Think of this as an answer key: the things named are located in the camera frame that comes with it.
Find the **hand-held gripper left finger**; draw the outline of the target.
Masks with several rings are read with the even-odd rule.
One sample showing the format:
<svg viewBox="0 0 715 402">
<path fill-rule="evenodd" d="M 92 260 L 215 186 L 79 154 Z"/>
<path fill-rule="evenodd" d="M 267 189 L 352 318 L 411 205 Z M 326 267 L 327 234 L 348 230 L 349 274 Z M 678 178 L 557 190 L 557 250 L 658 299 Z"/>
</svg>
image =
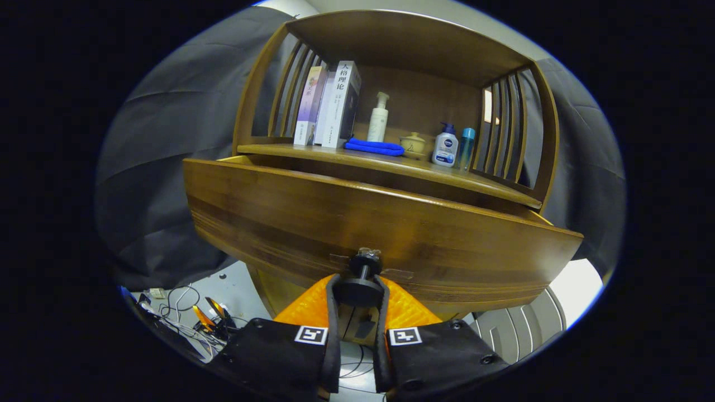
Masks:
<svg viewBox="0 0 715 402">
<path fill-rule="evenodd" d="M 325 277 L 294 301 L 306 319 L 253 318 L 234 330 L 210 371 L 267 401 L 322 401 L 336 394 L 341 351 L 333 287 L 340 278 Z"/>
</svg>

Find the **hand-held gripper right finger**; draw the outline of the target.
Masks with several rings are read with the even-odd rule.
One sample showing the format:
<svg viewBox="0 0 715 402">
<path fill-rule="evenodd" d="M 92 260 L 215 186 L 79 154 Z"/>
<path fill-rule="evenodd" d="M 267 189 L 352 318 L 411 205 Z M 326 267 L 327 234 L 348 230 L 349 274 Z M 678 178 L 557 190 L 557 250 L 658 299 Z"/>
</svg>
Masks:
<svg viewBox="0 0 715 402">
<path fill-rule="evenodd" d="M 387 401 L 465 400 L 510 366 L 464 320 L 440 320 L 395 281 L 374 280 L 384 292 L 375 386 Z"/>
</svg>

